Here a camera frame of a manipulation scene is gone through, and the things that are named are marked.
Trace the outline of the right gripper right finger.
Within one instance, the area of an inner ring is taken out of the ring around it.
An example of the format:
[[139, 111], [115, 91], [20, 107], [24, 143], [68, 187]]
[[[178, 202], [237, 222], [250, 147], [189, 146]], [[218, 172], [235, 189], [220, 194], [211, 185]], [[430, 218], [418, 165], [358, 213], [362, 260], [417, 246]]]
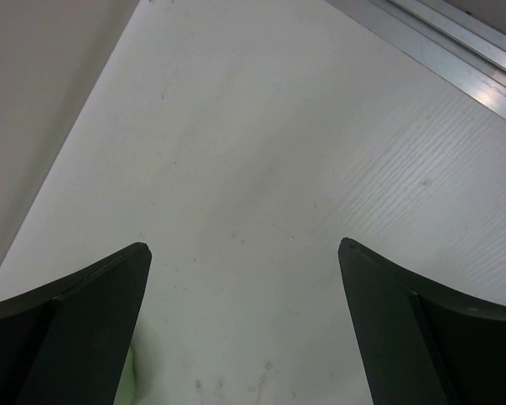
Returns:
[[375, 404], [506, 404], [506, 304], [413, 273], [352, 239], [338, 258]]

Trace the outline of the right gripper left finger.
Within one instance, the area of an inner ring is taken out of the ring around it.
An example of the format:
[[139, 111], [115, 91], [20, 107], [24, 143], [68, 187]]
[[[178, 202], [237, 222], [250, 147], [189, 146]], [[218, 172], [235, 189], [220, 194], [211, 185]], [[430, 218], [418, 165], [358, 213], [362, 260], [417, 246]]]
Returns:
[[112, 404], [152, 254], [133, 243], [0, 302], [0, 404]]

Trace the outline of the right aluminium table rail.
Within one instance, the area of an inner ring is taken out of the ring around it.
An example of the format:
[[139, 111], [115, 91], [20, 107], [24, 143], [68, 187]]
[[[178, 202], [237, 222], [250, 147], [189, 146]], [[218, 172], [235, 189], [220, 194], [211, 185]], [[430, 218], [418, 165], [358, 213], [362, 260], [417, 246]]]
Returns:
[[445, 1], [331, 6], [506, 121], [506, 35]]

